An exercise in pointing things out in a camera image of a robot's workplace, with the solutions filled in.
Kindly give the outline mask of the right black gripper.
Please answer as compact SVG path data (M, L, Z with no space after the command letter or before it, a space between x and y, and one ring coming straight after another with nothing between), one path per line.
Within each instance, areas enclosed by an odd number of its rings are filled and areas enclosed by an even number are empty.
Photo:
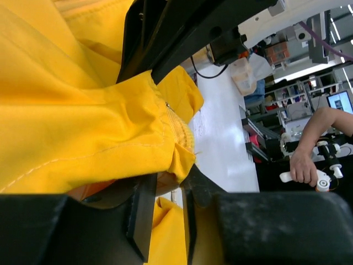
M179 1L133 1L125 17L122 61L116 82L153 69L151 76L158 84L209 43L214 65L233 63L248 51L244 45L247 37L239 33L240 24L275 6L277 1L206 3L208 6L195 12L179 35L175 13Z

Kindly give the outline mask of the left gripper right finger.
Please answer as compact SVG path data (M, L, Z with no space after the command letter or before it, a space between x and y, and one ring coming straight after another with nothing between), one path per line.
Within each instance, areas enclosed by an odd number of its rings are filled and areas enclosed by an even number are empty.
M352 212L334 193L229 193L181 183L188 264L351 264Z

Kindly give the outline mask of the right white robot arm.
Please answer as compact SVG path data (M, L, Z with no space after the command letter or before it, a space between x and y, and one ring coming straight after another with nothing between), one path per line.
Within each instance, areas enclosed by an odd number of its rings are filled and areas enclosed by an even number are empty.
M262 39L344 1L134 1L126 13L123 82L151 71L159 83L171 70L222 35L251 48Z

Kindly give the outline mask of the yellow zip-up jacket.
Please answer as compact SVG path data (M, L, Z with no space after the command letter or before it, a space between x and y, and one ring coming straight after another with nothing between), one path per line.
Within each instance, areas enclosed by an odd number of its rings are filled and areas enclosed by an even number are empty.
M81 202L126 178L156 174L156 194L186 178L204 99L182 67L116 82L131 5L1 2L1 196ZM187 263L182 209L156 195L146 263Z

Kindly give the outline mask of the operator's bare hand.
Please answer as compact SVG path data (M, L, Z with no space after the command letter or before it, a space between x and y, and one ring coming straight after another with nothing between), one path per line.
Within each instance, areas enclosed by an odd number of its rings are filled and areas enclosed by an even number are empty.
M290 158L290 175L293 181L315 187L318 181L317 168L308 152L297 149Z

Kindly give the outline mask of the operator's bare forearm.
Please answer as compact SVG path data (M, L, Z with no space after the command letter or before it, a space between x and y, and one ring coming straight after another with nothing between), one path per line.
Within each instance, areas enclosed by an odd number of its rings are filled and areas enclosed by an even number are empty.
M352 137L352 114L329 107L319 108L305 125L296 150L309 155L318 139L331 127Z

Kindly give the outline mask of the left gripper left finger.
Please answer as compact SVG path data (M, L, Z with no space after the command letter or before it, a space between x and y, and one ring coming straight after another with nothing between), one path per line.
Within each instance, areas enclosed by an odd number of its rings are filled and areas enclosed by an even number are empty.
M157 175L116 181L84 199L1 196L2 264L143 264Z

